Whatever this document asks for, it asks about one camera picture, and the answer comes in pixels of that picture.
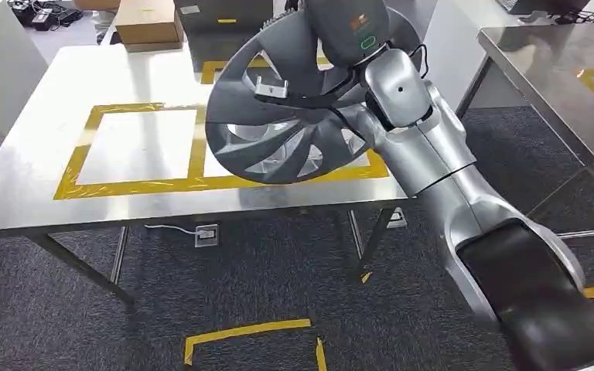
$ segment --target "reflective metal tabletop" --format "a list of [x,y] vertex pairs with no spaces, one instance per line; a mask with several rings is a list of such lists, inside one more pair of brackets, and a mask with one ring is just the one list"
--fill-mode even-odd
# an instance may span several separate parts
[[302,184],[226,172],[203,136],[209,83],[225,60],[206,58],[194,63],[187,46],[62,49],[0,148],[0,236],[406,198],[373,153]]
[[594,23],[482,29],[488,56],[585,165],[594,162]]

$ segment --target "carpet floor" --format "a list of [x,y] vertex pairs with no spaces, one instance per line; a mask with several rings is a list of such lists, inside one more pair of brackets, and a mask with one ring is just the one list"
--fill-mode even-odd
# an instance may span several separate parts
[[[528,107],[471,110],[464,123],[480,171],[521,210],[579,169]],[[193,369],[317,370],[316,337],[332,371],[513,369],[502,338],[474,322],[441,268],[418,200],[404,211],[408,227],[386,233],[366,284],[348,278],[345,213],[223,221],[220,246],[203,249],[175,230],[134,227],[121,275],[130,310],[28,240],[0,239],[0,371],[179,370],[187,336],[299,318],[312,327],[197,345]],[[375,216],[359,213],[362,228]],[[594,178],[537,220],[557,232],[593,228]],[[118,230],[54,236],[110,271]],[[569,245],[594,286],[594,238]]]

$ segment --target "steel table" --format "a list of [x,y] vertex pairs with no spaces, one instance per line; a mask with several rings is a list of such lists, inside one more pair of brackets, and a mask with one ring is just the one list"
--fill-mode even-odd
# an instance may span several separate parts
[[[368,207],[389,210],[374,227],[385,229],[386,214],[406,196],[372,153],[292,185],[253,184],[221,168],[207,149],[203,119],[209,84],[225,60],[193,55],[188,46],[60,50],[0,147],[0,237],[28,237],[131,304],[117,285],[130,225]],[[110,278],[48,235],[113,226],[123,229]]]
[[[481,29],[478,40],[488,57],[457,114],[465,114],[494,63],[582,165],[528,213],[533,216],[581,174],[594,175],[594,23],[490,27]],[[590,236],[594,230],[562,237]]]

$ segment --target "black cable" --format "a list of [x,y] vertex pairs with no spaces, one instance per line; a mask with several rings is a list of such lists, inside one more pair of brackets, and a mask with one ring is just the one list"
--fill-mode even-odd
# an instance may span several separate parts
[[408,56],[414,56],[420,49],[422,49],[422,59],[425,60],[425,72],[420,77],[424,79],[425,76],[427,76],[427,73],[429,73],[429,61],[427,60],[429,53],[427,52],[427,46],[425,44],[420,44],[416,46],[415,49],[413,49],[413,51],[411,52],[411,54],[409,54]]
[[345,115],[343,115],[342,112],[338,111],[338,108],[329,107],[327,109],[329,111],[333,112],[333,114],[335,114],[343,122],[343,125],[345,125],[346,128],[350,129],[350,131],[353,132],[354,135],[356,135],[357,137],[363,139],[363,135],[361,135],[357,131],[357,129],[355,129],[352,125],[350,125],[350,122],[347,120],[347,118],[345,117]]

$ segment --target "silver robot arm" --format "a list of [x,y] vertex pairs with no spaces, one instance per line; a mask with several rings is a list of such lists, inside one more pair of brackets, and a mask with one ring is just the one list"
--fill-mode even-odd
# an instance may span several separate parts
[[520,369],[594,370],[594,305],[570,249],[482,177],[460,120],[404,51],[374,58],[361,84],[376,104],[351,122],[427,205],[445,268],[476,316],[505,334]]
[[[415,32],[408,20],[382,0],[305,3],[249,40],[213,87],[206,135],[217,160],[242,178],[285,184],[372,148],[427,206],[446,270],[504,335],[517,368],[594,371],[594,304],[577,259],[477,171],[463,125],[404,51],[415,46],[402,37]],[[332,69],[315,63],[318,40]],[[261,51],[275,85],[251,82]],[[344,127],[364,143],[345,141]]]

